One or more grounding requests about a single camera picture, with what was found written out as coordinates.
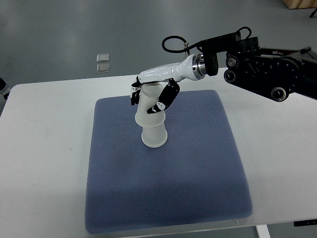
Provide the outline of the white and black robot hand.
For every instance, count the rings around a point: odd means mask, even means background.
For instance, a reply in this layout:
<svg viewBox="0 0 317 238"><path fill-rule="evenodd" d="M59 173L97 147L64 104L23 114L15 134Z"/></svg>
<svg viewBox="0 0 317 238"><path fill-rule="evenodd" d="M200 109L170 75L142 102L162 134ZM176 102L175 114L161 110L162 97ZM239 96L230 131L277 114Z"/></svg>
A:
<svg viewBox="0 0 317 238"><path fill-rule="evenodd" d="M156 114L169 108L180 91L178 82L183 79L201 80L207 74L203 55L192 54L184 61L162 65L145 70L137 75L131 84L131 105L139 104L142 86L150 83L166 82L158 97L158 102L147 109L148 114Z"/></svg>

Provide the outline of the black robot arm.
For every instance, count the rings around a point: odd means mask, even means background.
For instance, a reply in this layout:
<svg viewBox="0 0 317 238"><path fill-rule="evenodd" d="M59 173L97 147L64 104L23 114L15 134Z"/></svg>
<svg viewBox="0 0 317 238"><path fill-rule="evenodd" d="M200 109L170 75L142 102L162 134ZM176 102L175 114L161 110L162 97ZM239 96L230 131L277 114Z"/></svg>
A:
<svg viewBox="0 0 317 238"><path fill-rule="evenodd" d="M255 94L282 102L292 93L316 99L317 54L311 47L299 50L261 48L258 38L241 37L241 31L209 38L195 47L202 53L202 74L218 73L217 54L226 53L224 80Z"/></svg>

